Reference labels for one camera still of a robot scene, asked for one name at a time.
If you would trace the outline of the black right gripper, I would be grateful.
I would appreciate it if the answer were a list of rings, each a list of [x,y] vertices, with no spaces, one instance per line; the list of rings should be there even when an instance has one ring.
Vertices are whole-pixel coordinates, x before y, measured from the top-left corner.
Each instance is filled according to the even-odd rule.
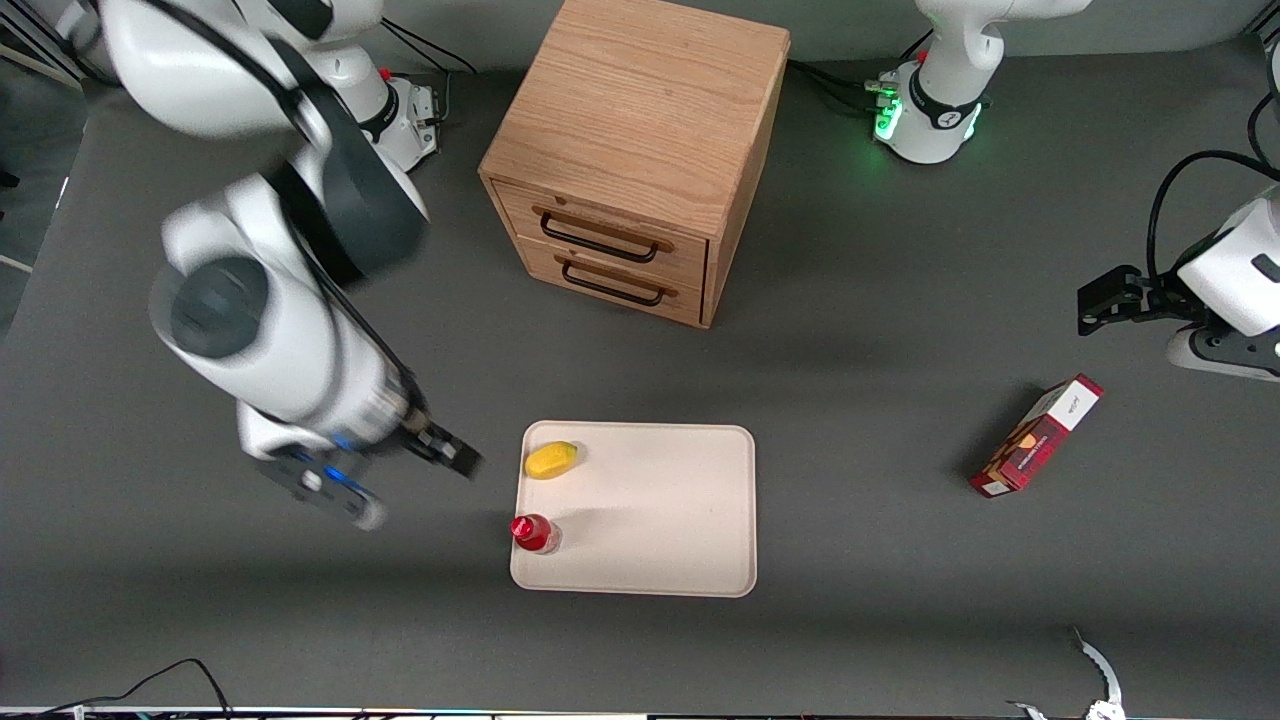
[[[454,474],[474,479],[483,456],[438,425],[420,402],[410,402],[399,420],[398,442],[413,456]]]

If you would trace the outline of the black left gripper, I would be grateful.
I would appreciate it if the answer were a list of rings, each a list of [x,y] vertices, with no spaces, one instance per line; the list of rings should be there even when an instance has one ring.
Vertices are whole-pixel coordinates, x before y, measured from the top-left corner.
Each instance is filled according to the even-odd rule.
[[[1164,319],[1204,323],[1206,318],[1204,302],[1175,272],[1146,277],[1139,268],[1125,264],[1079,288],[1076,334],[1087,337],[1114,323]]]

